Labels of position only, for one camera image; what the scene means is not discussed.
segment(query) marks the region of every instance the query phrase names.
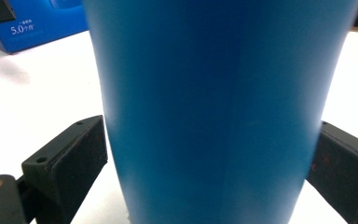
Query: white surface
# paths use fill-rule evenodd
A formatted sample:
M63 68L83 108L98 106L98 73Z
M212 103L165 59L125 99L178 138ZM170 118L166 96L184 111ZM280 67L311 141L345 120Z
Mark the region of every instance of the white surface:
M73 122L102 114L89 33L16 55L0 51L0 174L21 176L21 162ZM324 111L324 120L358 137L358 34L349 33ZM129 223L109 162L73 223ZM290 224L345 221L307 182Z

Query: blue container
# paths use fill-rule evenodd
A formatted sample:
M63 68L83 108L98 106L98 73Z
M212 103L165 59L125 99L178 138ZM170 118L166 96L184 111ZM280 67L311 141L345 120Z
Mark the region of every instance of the blue container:
M286 223L357 5L84 0L131 223Z

